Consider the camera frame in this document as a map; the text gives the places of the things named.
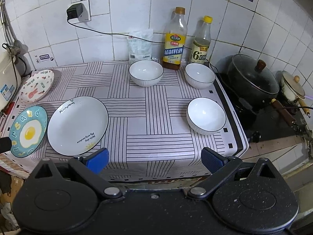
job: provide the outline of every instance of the black power adapter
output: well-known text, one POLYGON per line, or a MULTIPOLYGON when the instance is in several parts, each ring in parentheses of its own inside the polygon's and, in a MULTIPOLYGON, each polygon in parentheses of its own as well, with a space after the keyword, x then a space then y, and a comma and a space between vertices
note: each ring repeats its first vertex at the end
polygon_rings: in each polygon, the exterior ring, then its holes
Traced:
POLYGON ((73 4, 66 10, 67 20, 78 18, 83 13, 83 10, 84 8, 82 3, 73 4))

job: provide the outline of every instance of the white salt packet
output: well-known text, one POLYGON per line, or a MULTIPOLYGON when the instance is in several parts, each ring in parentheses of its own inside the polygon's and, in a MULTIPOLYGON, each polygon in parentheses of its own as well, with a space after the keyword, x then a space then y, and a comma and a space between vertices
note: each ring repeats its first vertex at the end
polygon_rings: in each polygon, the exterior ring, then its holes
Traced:
MULTIPOLYGON (((134 37, 139 37, 141 39, 151 41, 153 38, 153 29, 147 29, 143 31, 135 31, 129 33, 129 35, 134 37)), ((152 59, 152 43, 148 41, 143 41, 133 37, 127 37, 128 40, 128 50, 129 50, 129 63, 140 60, 151 60, 152 59)))

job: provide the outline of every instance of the wall socket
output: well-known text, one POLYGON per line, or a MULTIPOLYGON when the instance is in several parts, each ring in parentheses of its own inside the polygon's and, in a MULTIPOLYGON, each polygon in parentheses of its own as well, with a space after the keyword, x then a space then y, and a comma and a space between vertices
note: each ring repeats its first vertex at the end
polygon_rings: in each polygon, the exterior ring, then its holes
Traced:
POLYGON ((78 4, 78 3, 83 4, 83 13, 78 18, 70 19, 69 22, 72 24, 77 24, 77 23, 81 23, 81 22, 91 21, 89 0, 73 2, 70 5, 68 5, 67 8, 69 8, 70 6, 72 6, 74 4, 78 4))

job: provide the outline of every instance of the white appliance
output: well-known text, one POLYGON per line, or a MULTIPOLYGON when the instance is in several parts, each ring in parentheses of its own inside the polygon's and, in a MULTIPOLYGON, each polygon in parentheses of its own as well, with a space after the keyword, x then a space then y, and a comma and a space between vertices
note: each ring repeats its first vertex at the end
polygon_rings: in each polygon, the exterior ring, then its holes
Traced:
POLYGON ((0 53, 0 110, 9 104, 15 89, 18 89, 20 85, 21 76, 15 65, 12 65, 11 56, 6 51, 0 53))

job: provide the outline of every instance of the egg white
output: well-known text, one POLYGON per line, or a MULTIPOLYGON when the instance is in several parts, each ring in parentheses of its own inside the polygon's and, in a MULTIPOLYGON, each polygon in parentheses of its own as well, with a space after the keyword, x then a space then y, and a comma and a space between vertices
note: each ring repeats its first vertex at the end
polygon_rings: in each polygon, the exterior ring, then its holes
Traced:
POLYGON ((32 121, 27 122, 21 130, 21 134, 20 134, 21 146, 24 148, 29 148, 31 145, 37 144, 39 141, 41 132, 42 132, 42 127, 38 120, 32 120, 32 121), (25 139, 25 132, 31 126, 35 128, 35 134, 30 140, 27 140, 25 139))

